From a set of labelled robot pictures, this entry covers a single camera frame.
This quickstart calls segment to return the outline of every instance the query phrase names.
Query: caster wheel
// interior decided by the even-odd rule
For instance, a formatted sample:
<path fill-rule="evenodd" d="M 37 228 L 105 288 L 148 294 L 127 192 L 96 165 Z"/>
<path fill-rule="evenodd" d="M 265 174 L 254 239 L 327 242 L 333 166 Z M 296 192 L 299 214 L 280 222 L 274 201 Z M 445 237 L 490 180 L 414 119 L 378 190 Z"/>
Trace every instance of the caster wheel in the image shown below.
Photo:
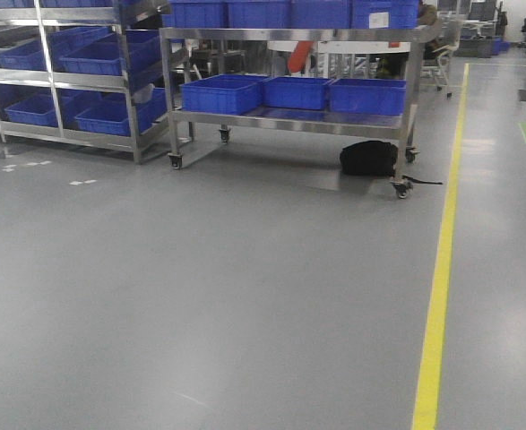
<path fill-rule="evenodd" d="M 412 190 L 414 187 L 410 181 L 406 181 L 403 183 L 397 183 L 393 184 L 394 189 L 396 190 L 396 197 L 399 199 L 407 199 L 410 195 L 410 190 Z"/>
<path fill-rule="evenodd" d="M 171 160 L 171 167 L 173 169 L 179 170 L 183 167 L 183 157 L 180 155 L 169 155 L 169 159 Z"/>
<path fill-rule="evenodd" d="M 408 148 L 406 149 L 406 162 L 409 164 L 412 164 L 416 160 L 416 154 L 418 152 L 415 151 L 414 148 Z"/>
<path fill-rule="evenodd" d="M 399 199 L 407 199 L 408 196 L 410 195 L 410 190 L 404 190 L 404 191 L 397 191 L 396 192 L 396 196 L 399 198 Z"/>
<path fill-rule="evenodd" d="M 230 139 L 230 130 L 219 130 L 220 131 L 220 139 L 223 143 L 229 143 Z"/>

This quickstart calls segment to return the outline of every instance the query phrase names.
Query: label on bin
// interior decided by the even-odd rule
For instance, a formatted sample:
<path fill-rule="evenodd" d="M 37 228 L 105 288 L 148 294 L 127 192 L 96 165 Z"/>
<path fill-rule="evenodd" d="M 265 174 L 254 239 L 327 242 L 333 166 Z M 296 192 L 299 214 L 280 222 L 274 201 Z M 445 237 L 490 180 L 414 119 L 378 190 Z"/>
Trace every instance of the label on bin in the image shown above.
<path fill-rule="evenodd" d="M 370 13 L 368 27 L 371 29 L 387 29 L 390 26 L 388 12 Z"/>

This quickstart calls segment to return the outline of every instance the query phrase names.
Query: black backpack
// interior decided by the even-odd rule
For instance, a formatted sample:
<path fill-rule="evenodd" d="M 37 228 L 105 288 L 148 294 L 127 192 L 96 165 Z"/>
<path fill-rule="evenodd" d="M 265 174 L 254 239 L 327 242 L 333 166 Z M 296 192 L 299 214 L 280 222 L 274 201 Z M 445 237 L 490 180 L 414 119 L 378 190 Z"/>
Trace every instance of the black backpack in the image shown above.
<path fill-rule="evenodd" d="M 353 176 L 393 176 L 398 148 L 389 142 L 365 141 L 341 152 L 342 173 Z"/>

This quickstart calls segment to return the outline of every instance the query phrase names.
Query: stainless steel cart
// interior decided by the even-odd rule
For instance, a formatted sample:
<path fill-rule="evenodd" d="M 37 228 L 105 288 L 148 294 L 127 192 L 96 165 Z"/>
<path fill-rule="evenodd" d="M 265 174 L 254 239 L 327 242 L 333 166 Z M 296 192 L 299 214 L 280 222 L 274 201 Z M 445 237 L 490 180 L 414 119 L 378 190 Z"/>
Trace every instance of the stainless steel cart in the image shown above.
<path fill-rule="evenodd" d="M 310 133 L 342 134 L 365 138 L 388 139 L 398 141 L 398 160 L 395 176 L 391 179 L 398 197 L 406 198 L 412 183 L 402 176 L 405 162 L 412 161 L 411 135 L 414 128 L 414 117 L 418 104 L 418 86 L 424 44 L 434 39 L 441 29 L 441 22 L 433 26 L 422 26 L 412 30 L 239 30 L 239 29 L 161 29 L 161 49 L 163 56 L 163 74 L 169 79 L 166 82 L 168 98 L 168 121 L 171 152 L 169 158 L 173 168 L 184 166 L 184 153 L 180 151 L 177 133 L 179 122 L 189 123 L 190 140 L 194 138 L 193 124 L 208 123 L 222 125 L 220 128 L 222 143 L 229 141 L 229 125 L 288 130 Z M 306 121 L 299 119 L 276 118 L 266 115 L 266 109 L 258 108 L 242 116 L 188 112 L 175 106 L 175 86 L 170 71 L 178 65 L 185 65 L 189 70 L 189 55 L 183 47 L 171 54 L 171 39 L 212 39 L 219 40 L 221 52 L 226 40 L 332 40 L 332 41 L 400 41 L 410 42 L 410 58 L 406 68 L 405 79 L 406 101 L 401 116 L 365 116 L 329 113 L 325 121 Z"/>
<path fill-rule="evenodd" d="M 6 141 L 6 136 L 21 136 L 54 142 L 72 143 L 116 151 L 133 153 L 134 161 L 142 161 L 142 153 L 148 149 L 162 134 L 167 131 L 167 117 L 156 121 L 153 127 L 139 134 L 137 115 L 132 96 L 137 83 L 128 71 L 129 55 L 125 31 L 129 25 L 144 20 L 158 13 L 165 0 L 142 0 L 133 5 L 123 6 L 114 0 L 112 7 L 84 8 L 44 8 L 39 0 L 34 0 L 33 8 L 0 9 L 0 26 L 9 26 L 9 30 L 17 31 L 24 27 L 34 27 L 39 32 L 41 46 L 46 59 L 46 71 L 12 70 L 0 68 L 0 84 L 27 85 L 51 89 L 51 95 L 56 107 L 58 127 L 28 125 L 5 121 L 0 117 L 0 138 Z M 47 45 L 47 28 L 68 26 L 110 26 L 118 35 L 125 62 L 122 63 L 121 76 L 60 73 L 53 70 L 50 51 Z M 161 61 L 143 71 L 147 82 L 153 82 L 162 75 Z M 58 89 L 94 90 L 125 94 L 130 136 L 114 134 L 89 133 L 66 129 L 62 121 L 61 100 Z"/>

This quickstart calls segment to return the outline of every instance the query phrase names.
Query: yellow floor line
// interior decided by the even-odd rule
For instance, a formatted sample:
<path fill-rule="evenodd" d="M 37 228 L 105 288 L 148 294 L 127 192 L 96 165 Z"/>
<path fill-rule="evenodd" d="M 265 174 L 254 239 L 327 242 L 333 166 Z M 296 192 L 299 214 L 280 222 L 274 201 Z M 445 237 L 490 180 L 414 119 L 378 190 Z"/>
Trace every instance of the yellow floor line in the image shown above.
<path fill-rule="evenodd" d="M 434 430 L 437 425 L 438 401 L 442 357 L 444 353 L 445 322 L 448 307 L 448 289 L 452 265 L 453 231 L 458 198 L 458 174 L 460 170 L 461 141 L 466 117 L 466 100 L 470 65 L 464 66 L 460 107 L 456 135 L 452 149 L 452 163 L 448 177 L 444 214 L 437 256 L 435 259 L 432 294 L 427 313 L 426 333 L 418 377 L 418 390 L 412 420 L 412 430 Z"/>

